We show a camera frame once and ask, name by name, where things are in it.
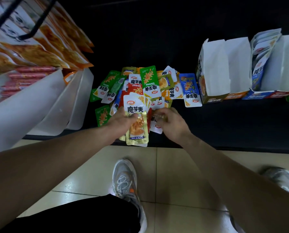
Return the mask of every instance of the forearm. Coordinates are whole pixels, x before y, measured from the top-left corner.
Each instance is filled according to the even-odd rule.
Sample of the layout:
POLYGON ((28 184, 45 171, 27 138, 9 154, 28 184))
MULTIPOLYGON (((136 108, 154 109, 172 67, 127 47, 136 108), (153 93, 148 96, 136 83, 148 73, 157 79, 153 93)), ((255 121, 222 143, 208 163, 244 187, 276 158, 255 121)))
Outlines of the forearm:
POLYGON ((289 227, 289 193, 193 135, 180 145, 247 233, 289 227))
POLYGON ((107 126, 0 152, 0 228, 109 143, 107 126))

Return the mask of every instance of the leg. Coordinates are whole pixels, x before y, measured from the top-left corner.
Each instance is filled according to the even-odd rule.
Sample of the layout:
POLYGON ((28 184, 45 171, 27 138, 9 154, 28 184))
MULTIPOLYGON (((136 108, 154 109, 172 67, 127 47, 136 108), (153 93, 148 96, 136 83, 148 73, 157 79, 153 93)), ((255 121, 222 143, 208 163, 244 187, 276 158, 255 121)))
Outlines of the leg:
POLYGON ((3 232, 128 232, 146 230, 145 213, 137 196, 137 176, 131 162, 119 160, 113 170, 114 192, 95 198, 74 201, 40 213, 17 218, 0 230, 3 232))
MULTIPOLYGON (((263 172, 261 172, 260 174, 268 178, 273 183, 276 183, 277 185, 279 185, 282 189, 289 192, 289 171, 288 170, 284 168, 280 168, 280 167, 270 167, 264 170, 263 172)), ((238 225, 238 223, 234 220, 232 216, 230 220, 231 220, 233 227, 238 233, 245 233, 244 230, 238 225)))

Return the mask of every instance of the right hand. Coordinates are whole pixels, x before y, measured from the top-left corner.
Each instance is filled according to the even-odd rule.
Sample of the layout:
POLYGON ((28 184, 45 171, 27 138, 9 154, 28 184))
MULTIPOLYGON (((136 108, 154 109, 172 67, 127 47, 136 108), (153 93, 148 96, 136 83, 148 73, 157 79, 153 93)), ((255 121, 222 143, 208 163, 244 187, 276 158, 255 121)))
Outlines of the right hand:
POLYGON ((168 139, 181 145, 182 142, 190 135, 192 135, 185 120, 181 117, 175 108, 162 108, 155 111, 158 115, 166 115, 168 121, 156 117, 158 125, 160 125, 168 139))

